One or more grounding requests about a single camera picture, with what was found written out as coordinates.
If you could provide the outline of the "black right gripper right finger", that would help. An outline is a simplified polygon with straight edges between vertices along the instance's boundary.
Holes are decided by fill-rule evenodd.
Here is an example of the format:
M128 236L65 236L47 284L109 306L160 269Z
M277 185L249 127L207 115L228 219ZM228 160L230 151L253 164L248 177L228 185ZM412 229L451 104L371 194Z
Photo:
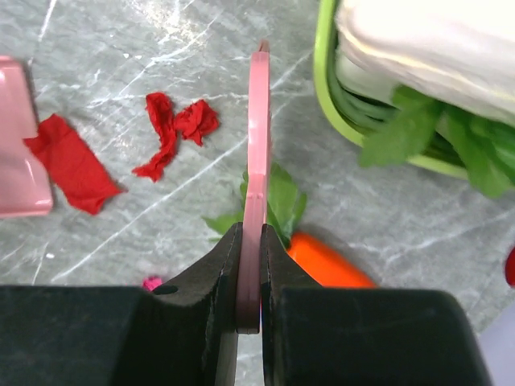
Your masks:
M449 293L323 287L269 225L260 253L266 384L491 384L472 327Z

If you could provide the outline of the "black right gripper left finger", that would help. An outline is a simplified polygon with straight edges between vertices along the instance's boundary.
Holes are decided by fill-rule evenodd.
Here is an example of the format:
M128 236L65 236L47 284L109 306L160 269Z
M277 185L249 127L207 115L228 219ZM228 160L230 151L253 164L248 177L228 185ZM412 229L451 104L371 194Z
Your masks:
M231 385L242 226L153 291L4 285L4 385Z

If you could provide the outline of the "pink plastic brush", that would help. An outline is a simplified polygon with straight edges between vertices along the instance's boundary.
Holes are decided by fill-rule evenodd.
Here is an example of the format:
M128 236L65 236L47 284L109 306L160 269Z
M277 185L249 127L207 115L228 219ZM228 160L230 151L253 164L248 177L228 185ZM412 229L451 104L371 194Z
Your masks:
M260 243L267 217L270 164L270 44L263 39L251 55L249 68L248 183L235 303L240 334L257 334L260 328Z

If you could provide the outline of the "pink plastic dustpan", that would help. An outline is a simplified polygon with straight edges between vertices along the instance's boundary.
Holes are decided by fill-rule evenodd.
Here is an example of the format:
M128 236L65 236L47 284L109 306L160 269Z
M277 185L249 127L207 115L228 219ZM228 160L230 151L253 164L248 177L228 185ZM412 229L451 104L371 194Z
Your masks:
M1 58L1 217L45 216L52 189L41 162L24 140L37 134L31 90L23 65Z

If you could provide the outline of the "large red paper scrap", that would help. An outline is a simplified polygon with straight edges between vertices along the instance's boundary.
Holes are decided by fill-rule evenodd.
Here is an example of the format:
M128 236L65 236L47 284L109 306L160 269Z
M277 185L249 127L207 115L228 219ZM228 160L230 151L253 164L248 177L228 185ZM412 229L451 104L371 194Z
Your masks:
M23 142L71 206L95 216L105 202L123 192L86 142L61 116L53 114L40 122L36 136Z

